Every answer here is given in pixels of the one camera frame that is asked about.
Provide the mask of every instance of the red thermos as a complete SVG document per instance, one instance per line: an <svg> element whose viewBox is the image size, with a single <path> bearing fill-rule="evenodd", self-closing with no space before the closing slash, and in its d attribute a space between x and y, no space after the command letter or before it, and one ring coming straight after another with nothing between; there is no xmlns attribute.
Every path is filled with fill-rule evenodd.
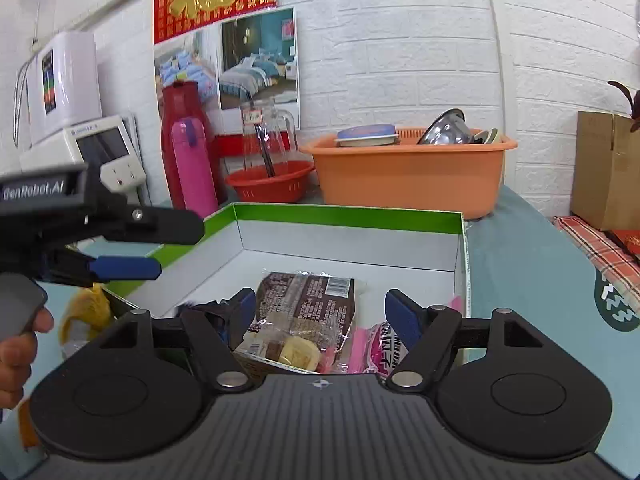
<svg viewBox="0 0 640 480"><path fill-rule="evenodd" d="M200 107L198 84L195 81L176 81L172 85L162 89L162 98L164 100L164 114L162 117L160 147L162 149L162 162L164 163L164 173L166 174L166 182L169 186L171 202L175 208L184 209L185 207L178 166L175 162L171 128L175 121L186 117L196 117L204 126L207 137L207 155L209 155L213 184L216 189L218 203L222 204L226 201L226 189L225 181L220 171L218 144L211 130L209 119Z"/></svg>

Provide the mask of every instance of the printed logo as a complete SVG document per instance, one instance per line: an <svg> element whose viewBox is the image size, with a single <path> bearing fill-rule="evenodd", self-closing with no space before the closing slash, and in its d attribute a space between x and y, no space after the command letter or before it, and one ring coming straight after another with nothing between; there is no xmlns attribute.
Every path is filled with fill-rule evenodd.
<svg viewBox="0 0 640 480"><path fill-rule="evenodd" d="M631 332L640 326L638 314L599 270L596 270L594 299L600 316L610 327L619 332Z"/></svg>
<svg viewBox="0 0 640 480"><path fill-rule="evenodd" d="M23 180L2 188L0 199L14 202L27 198L42 198L65 193L66 178L63 176L37 180Z"/></svg>
<svg viewBox="0 0 640 480"><path fill-rule="evenodd" d="M98 129L98 125L97 124L89 124L87 126L83 126L82 128L76 128L71 130L71 135L73 137L78 136L80 134L84 134L85 132L92 132L94 130Z"/></svg>
<svg viewBox="0 0 640 480"><path fill-rule="evenodd" d="M317 379L313 381L311 384L313 384L313 386L315 386L316 388L320 388L322 390L324 388L329 387L331 383L326 379Z"/></svg>

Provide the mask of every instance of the human hand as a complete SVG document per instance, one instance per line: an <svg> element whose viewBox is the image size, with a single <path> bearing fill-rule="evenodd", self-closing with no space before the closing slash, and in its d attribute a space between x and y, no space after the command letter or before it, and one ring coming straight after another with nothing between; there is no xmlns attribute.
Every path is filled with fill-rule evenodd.
<svg viewBox="0 0 640 480"><path fill-rule="evenodd" d="M33 321L33 330L47 333L52 328L52 315L46 308L41 308ZM10 337L0 343L0 409L12 410L22 399L22 387L31 376L31 363L37 350L38 340L33 332Z"/></svg>

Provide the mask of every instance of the table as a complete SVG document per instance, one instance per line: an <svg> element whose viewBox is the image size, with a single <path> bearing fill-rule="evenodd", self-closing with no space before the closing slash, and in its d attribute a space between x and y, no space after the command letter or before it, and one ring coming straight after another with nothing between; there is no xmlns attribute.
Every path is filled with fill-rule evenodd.
<svg viewBox="0 0 640 480"><path fill-rule="evenodd" d="M317 203L317 197L306 202ZM568 237L507 187L500 190L494 212L467 223L472 314L490 317L494 308L512 308L589 368L608 387L614 401L609 427L598 452L625 475L640 471L640 330L617 332L594 306L596 273ZM142 255L144 244L100 241L91 254ZM57 320L75 289L46 285L47 306ZM35 384L61 361L57 336L38 338ZM39 452L20 452L15 417L0 425L0 470L9 478L27 470Z"/></svg>

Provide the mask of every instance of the pink water bottle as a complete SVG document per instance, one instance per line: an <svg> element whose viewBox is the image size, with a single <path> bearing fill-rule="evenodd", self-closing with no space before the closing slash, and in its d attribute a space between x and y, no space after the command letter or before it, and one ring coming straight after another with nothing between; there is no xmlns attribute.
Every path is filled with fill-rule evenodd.
<svg viewBox="0 0 640 480"><path fill-rule="evenodd" d="M184 206L206 218L218 209L218 200L202 122L195 117L175 121L171 127L171 140Z"/></svg>

